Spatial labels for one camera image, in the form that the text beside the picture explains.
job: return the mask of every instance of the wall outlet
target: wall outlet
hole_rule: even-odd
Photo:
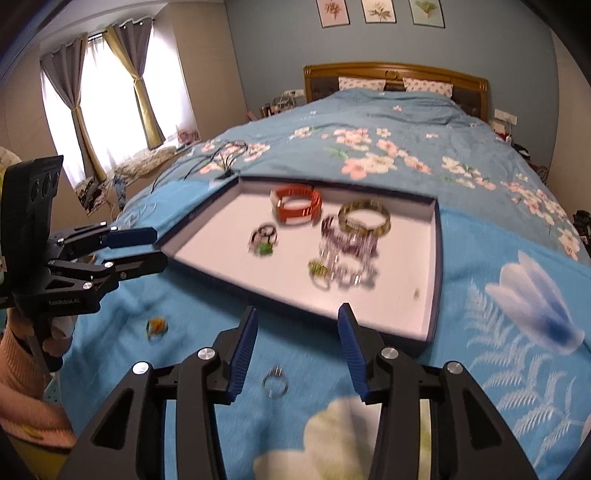
[[[302,88],[302,89],[297,89],[297,90],[286,90],[285,92],[283,92],[284,96],[292,96],[292,97],[303,97],[306,96],[306,91]]]
[[[511,125],[517,125],[517,117],[510,113],[504,112],[503,110],[495,109],[495,118],[502,120],[503,122],[510,123]]]

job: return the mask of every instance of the purple beaded bracelet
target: purple beaded bracelet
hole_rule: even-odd
[[[376,253],[378,238],[373,235],[358,235],[356,233],[337,233],[332,227],[336,215],[328,215],[322,220],[322,237],[344,254],[352,254],[357,258],[372,257]]]

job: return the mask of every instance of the window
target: window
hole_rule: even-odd
[[[41,81],[51,136],[57,152],[64,155],[64,170],[75,186],[85,172],[72,114],[43,73]],[[158,124],[165,138],[173,140],[183,114],[184,79],[176,52],[154,35],[153,29],[144,81]],[[80,107],[90,141],[106,172],[147,148],[133,79],[100,37],[88,43]]]
[[[102,38],[88,43],[80,91],[88,135],[105,171],[148,147],[134,81]]]
[[[41,72],[43,104],[53,143],[58,154],[64,156],[63,168],[72,186],[84,180],[82,153],[78,146],[72,112],[57,94],[47,76]]]

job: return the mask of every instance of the blue bedspread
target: blue bedspread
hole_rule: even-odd
[[[215,164],[178,179],[200,167],[201,150],[237,139],[249,144],[235,164],[243,175],[348,179],[439,197],[443,292],[437,335],[422,360],[464,363],[540,478],[556,479],[591,424],[591,353],[585,348],[591,271],[567,257],[587,258],[555,200],[519,156],[447,99],[342,92],[198,146],[127,213],[142,213],[137,226],[164,233],[223,183],[212,180],[220,173]],[[127,252],[106,251],[100,260]],[[134,362],[161,367],[182,361],[236,326],[244,308],[173,268],[122,283],[101,312],[79,319],[65,358],[61,393],[75,431]],[[297,319],[264,309],[259,315],[244,391],[235,404],[216,410],[229,478],[364,478],[379,409],[354,396],[338,339]],[[146,322],[157,316],[169,331],[147,340]],[[283,367],[290,387],[271,401],[261,380],[274,365]],[[170,415],[167,427],[173,424]],[[170,479],[170,428],[166,438]]]

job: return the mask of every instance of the orange ring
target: orange ring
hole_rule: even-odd
[[[287,208],[283,205],[284,197],[304,197],[310,199],[310,205],[304,208]],[[322,211],[322,198],[317,190],[309,185],[285,185],[271,192],[271,203],[277,221],[286,223],[290,218],[311,217],[316,220]]]

